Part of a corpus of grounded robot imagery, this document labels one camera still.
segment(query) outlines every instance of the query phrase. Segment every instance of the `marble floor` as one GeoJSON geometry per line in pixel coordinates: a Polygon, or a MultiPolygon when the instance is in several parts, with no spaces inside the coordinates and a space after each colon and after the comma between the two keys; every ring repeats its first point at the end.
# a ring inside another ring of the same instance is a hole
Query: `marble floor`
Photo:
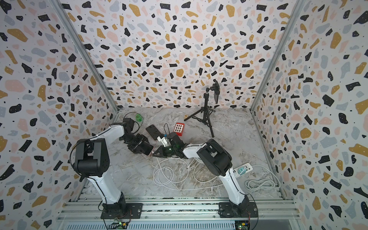
{"type": "MultiPolygon", "coordinates": [[[[154,146],[154,151],[160,145],[160,142],[154,141],[145,130],[151,124],[164,133],[163,126],[168,124],[170,131],[177,122],[184,123],[184,132],[181,140],[184,143],[199,144],[211,139],[211,133],[207,126],[195,119],[184,120],[184,115],[191,115],[198,109],[159,109],[159,108],[124,108],[119,112],[117,121],[122,121],[125,114],[137,112],[144,118],[142,127],[138,133],[148,137],[149,143],[154,146]]],[[[129,114],[127,117],[134,118],[135,114],[129,114]]],[[[216,109],[216,112],[210,116],[213,131],[216,140],[232,156],[233,168],[242,164],[251,165],[260,164],[269,168],[265,154],[263,152],[261,141],[256,130],[256,126],[248,109],[216,109]]],[[[158,164],[156,158],[143,154],[133,154],[127,148],[123,141],[116,140],[108,146],[110,155],[109,171],[113,177],[116,186],[125,194],[137,197],[227,197],[227,192],[223,186],[206,188],[200,190],[177,191],[158,186],[153,181],[153,170],[158,164]]],[[[194,161],[189,167],[188,178],[177,184],[167,184],[168,187],[175,189],[192,189],[201,187],[211,187],[221,184],[217,178],[208,183],[199,183],[193,177],[193,170],[199,164],[194,161]]],[[[168,166],[175,172],[173,181],[181,181],[188,173],[187,165],[178,160],[170,159],[161,164],[162,167],[168,166]]],[[[213,178],[213,174],[203,164],[198,165],[195,171],[196,178],[200,181],[207,181],[213,178]]],[[[271,178],[270,174],[262,167],[255,167],[253,171],[238,178],[238,182],[243,191],[249,193],[244,187],[246,180],[261,178],[271,178]]],[[[159,176],[161,182],[165,182],[164,176],[159,176]]],[[[96,189],[91,183],[87,184],[83,190],[86,194],[97,194],[96,189]]],[[[258,190],[251,193],[254,198],[279,198],[278,190],[258,190]]]]}

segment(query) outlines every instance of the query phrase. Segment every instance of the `red box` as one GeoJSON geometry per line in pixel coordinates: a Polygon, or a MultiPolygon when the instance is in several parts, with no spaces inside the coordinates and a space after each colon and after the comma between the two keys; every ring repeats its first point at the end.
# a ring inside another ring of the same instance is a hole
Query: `red box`
{"type": "Polygon", "coordinates": [[[182,136],[183,135],[183,131],[184,131],[184,124],[183,123],[176,123],[175,128],[174,128],[174,132],[178,136],[182,136]]]}

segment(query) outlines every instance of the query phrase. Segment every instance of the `mounting plate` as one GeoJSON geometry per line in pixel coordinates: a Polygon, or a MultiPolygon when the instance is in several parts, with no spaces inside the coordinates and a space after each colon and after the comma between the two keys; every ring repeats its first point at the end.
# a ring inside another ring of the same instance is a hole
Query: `mounting plate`
{"type": "Polygon", "coordinates": [[[241,214],[241,216],[234,216],[232,204],[230,202],[220,202],[219,203],[219,213],[221,213],[220,218],[233,218],[233,217],[244,217],[249,218],[250,213],[251,217],[258,217],[258,209],[257,205],[254,202],[249,202],[249,205],[245,209],[245,211],[241,214]]]}
{"type": "Polygon", "coordinates": [[[129,219],[130,210],[132,210],[132,214],[130,216],[130,219],[140,219],[141,213],[142,213],[142,207],[143,203],[127,203],[127,210],[129,213],[125,215],[125,213],[122,213],[120,210],[108,210],[104,211],[101,214],[101,219],[108,220],[108,219],[115,219],[116,217],[124,216],[122,219],[129,219]]]}

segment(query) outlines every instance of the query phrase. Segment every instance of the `tripod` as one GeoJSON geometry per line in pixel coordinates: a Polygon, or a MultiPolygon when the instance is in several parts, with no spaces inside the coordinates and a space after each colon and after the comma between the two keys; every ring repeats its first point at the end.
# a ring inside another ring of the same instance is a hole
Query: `tripod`
{"type": "Polygon", "coordinates": [[[211,88],[207,87],[206,92],[203,94],[203,97],[205,98],[205,105],[203,107],[201,107],[200,110],[198,110],[197,112],[193,113],[192,115],[190,115],[189,117],[184,119],[184,121],[187,121],[189,118],[194,118],[194,119],[198,120],[199,122],[202,122],[203,124],[205,124],[206,126],[209,127],[212,137],[215,137],[215,135],[213,134],[212,125],[211,125],[211,121],[209,119],[209,116],[212,114],[212,112],[215,112],[215,110],[211,109],[208,106],[208,97],[209,97],[208,92],[210,90],[215,91],[214,98],[215,98],[216,104],[217,104],[217,101],[218,101],[218,95],[220,94],[219,84],[217,83],[216,80],[214,80],[214,82],[215,82],[215,84],[213,84],[211,88]],[[202,112],[203,112],[203,119],[201,119],[199,117],[196,117],[196,115],[198,113],[202,113],[202,112]]]}

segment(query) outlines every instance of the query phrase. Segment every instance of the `terrazzo wallpaper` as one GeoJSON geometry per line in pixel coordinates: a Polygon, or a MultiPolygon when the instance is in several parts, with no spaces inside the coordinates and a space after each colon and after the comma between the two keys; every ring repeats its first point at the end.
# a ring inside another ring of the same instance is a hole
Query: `terrazzo wallpaper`
{"type": "Polygon", "coordinates": [[[306,229],[368,229],[368,1],[307,1],[254,114],[306,229]]]}
{"type": "Polygon", "coordinates": [[[248,107],[292,0],[61,0],[119,107],[248,107]]]}
{"type": "Polygon", "coordinates": [[[48,2],[0,6],[0,229],[51,229],[82,186],[71,147],[113,111],[48,2]]]}

